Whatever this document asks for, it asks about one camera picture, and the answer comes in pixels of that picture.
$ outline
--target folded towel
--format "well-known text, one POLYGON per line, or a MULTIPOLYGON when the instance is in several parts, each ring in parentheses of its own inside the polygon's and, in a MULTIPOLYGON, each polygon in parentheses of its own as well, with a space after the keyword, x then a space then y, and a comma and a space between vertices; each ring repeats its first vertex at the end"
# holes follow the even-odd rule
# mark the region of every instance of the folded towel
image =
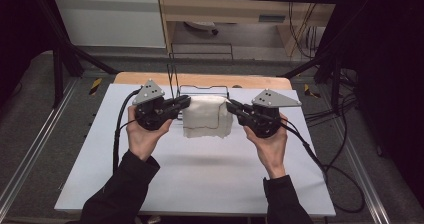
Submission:
POLYGON ((221 96, 192 96, 190 106, 183 110, 184 136, 228 136, 233 115, 227 111, 226 100, 221 96))

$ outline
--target person's right hand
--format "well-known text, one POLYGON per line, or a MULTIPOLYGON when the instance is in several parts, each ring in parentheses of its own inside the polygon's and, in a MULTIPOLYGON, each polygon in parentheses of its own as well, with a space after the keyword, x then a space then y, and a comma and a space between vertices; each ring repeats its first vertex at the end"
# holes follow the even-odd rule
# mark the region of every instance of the person's right hand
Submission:
POLYGON ((141 127, 134 121, 135 119, 135 106, 129 106, 128 122, 132 121, 127 125, 129 149, 140 160, 146 161, 155 149, 159 138, 169 131, 172 120, 167 120, 158 130, 149 131, 141 127))
MULTIPOLYGON (((281 122, 287 125, 287 117, 280 113, 283 120, 281 122)), ((287 130, 280 127, 278 131, 271 137, 259 138, 248 126, 244 126, 247 139, 256 146, 259 160, 265 166, 269 178, 275 179, 286 175, 283 161, 286 151, 287 130)))

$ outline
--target white table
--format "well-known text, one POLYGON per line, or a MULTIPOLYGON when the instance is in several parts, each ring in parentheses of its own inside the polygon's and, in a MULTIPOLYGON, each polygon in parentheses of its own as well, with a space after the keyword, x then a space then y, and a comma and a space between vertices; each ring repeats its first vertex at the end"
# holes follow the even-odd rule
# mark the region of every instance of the white table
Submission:
MULTIPOLYGON (((68 177, 55 209, 80 212, 85 201, 112 175, 113 136, 122 102, 138 85, 111 84, 96 119, 68 177)), ((170 88, 161 86, 165 98, 170 88)), ((230 98, 241 103, 263 89, 230 88, 230 98)), ((275 90, 298 99, 295 91, 275 90)), ((306 141, 311 138, 300 107, 281 108, 306 141)), ((127 121, 127 113, 122 123, 127 121)), ((120 156, 128 150, 125 130, 121 133, 120 156)), ((161 165, 141 208, 145 214, 263 216, 267 202, 262 178, 267 176, 256 149, 234 118, 231 134, 187 139, 182 121, 174 120, 153 156, 161 165)), ((298 138, 289 133, 285 167, 300 203, 311 217, 334 216, 335 211, 320 169, 298 138)))

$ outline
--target floor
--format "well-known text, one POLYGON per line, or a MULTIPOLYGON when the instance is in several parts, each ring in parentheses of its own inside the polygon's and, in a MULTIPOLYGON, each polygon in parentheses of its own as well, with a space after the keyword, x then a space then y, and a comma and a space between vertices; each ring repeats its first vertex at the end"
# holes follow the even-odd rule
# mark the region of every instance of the floor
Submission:
MULTIPOLYGON (((194 30, 183 23, 177 25, 174 62, 179 64, 180 73, 275 76, 309 60, 300 54, 287 57, 273 25, 217 24, 217 28, 219 34, 215 36, 205 31, 194 30), (194 46, 182 44, 199 42, 213 44, 194 46), (231 44, 235 61, 231 61, 229 54, 177 54, 226 52, 228 49, 225 49, 222 43, 231 44)), ((86 49, 108 65, 126 71, 165 72, 166 64, 169 63, 168 56, 163 50, 104 47, 86 47, 86 49)), ((30 168, 31 171, 24 176, 25 181, 21 183, 20 192, 12 198, 13 203, 5 206, 4 200, 7 198, 5 196, 0 198, 0 214, 6 214, 4 212, 6 210, 8 221, 63 223, 65 219, 77 218, 77 215, 57 213, 53 210, 53 206, 60 194, 60 186, 66 181, 78 151, 84 143, 84 136, 89 132, 90 123, 95 118, 107 84, 113 81, 113 76, 99 72, 90 64, 84 63, 84 66, 88 71, 83 78, 75 80, 66 77, 67 81, 76 83, 75 92, 61 118, 54 124, 54 129, 44 143, 44 149, 39 151, 36 161, 30 168), (88 91, 97 77, 103 78, 102 84, 96 95, 90 96, 88 91)), ((0 145, 3 156, 0 158, 2 166, 0 191, 8 190, 10 187, 9 181, 52 112, 54 93, 52 71, 49 54, 34 59, 22 79, 21 91, 19 92, 17 87, 16 95, 0 112, 0 145)), ((291 80, 303 103, 305 114, 329 108, 325 96, 331 83, 316 85, 312 78, 314 72, 315 68, 311 68, 291 80), (308 94, 305 92, 305 84, 310 88, 308 94)), ((346 75, 354 76, 354 73, 348 72, 346 75)), ((341 94, 346 96, 351 91, 350 88, 342 87, 341 94)), ((358 153, 390 221, 376 221, 372 216, 374 210, 365 208, 354 214, 337 210, 337 216, 329 218, 328 222, 424 223, 424 211, 403 182, 396 167, 390 159, 378 157, 376 154, 376 146, 360 109, 352 108, 346 114, 346 118, 348 140, 358 153)), ((340 119, 316 126, 313 126, 314 122, 309 124, 316 152, 323 163, 328 163, 341 143, 340 119)), ((355 168, 352 168, 351 164, 348 151, 343 152, 336 162, 338 167, 354 176, 355 168)), ((358 191, 350 181, 336 172, 330 172, 330 180, 332 180, 330 193, 336 203, 348 208, 355 208, 360 204, 358 191)))

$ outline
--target black jacket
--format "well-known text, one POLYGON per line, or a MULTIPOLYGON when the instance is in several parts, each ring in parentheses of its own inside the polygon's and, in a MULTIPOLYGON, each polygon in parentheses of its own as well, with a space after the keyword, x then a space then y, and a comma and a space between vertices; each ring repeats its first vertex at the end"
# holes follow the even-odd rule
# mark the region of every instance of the black jacket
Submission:
MULTIPOLYGON (((143 204, 150 181, 160 166, 153 157, 141 161, 130 151, 106 185, 84 204, 81 220, 68 224, 131 224, 143 204)), ((312 223, 302 208, 289 176, 264 179, 268 223, 312 223)))

